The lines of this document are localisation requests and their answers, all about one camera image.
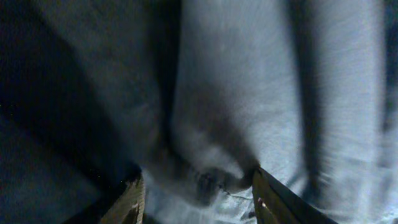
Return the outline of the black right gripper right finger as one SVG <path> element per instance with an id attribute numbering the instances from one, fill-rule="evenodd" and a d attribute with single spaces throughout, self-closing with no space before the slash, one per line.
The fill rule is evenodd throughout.
<path id="1" fill-rule="evenodd" d="M 260 167 L 253 173 L 252 195 L 258 224 L 336 224 Z"/>

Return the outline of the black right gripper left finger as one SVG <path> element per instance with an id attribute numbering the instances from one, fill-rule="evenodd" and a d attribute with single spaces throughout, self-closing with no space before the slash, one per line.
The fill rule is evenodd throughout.
<path id="1" fill-rule="evenodd" d="M 145 208 L 145 184 L 141 174 L 131 175 L 109 190 L 94 204 L 69 218 L 64 224 L 142 223 Z"/>

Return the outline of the navy blue shorts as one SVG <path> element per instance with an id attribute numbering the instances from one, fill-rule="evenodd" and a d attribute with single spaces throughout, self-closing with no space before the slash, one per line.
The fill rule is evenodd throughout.
<path id="1" fill-rule="evenodd" d="M 257 168 L 397 222 L 396 1 L 1 2 L 2 223 L 255 223 Z"/>

